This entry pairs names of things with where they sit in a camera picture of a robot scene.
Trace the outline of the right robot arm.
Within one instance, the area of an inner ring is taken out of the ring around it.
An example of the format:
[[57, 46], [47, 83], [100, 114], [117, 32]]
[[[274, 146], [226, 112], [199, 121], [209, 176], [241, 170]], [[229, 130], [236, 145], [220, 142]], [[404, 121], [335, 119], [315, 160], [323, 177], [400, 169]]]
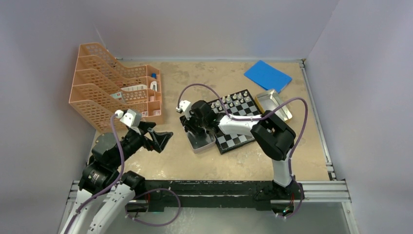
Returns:
[[272, 160], [274, 194], [286, 198], [293, 191], [290, 158], [295, 146], [296, 133], [275, 113], [264, 116], [235, 116], [218, 113], [204, 100], [191, 103], [182, 100], [176, 111], [183, 114], [181, 123], [196, 135], [245, 135], [255, 139], [262, 151]]

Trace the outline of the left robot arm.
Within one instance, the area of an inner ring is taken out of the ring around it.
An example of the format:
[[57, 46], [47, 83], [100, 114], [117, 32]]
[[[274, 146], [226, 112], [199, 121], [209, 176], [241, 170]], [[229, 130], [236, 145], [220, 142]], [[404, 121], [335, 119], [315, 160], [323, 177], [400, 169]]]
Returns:
[[154, 122], [141, 122], [139, 131], [128, 128], [119, 138], [116, 131], [101, 134], [82, 172], [76, 200], [61, 233], [102, 234], [132, 199], [147, 192], [145, 178], [124, 172], [125, 161], [139, 149], [161, 153], [172, 132], [156, 132]]

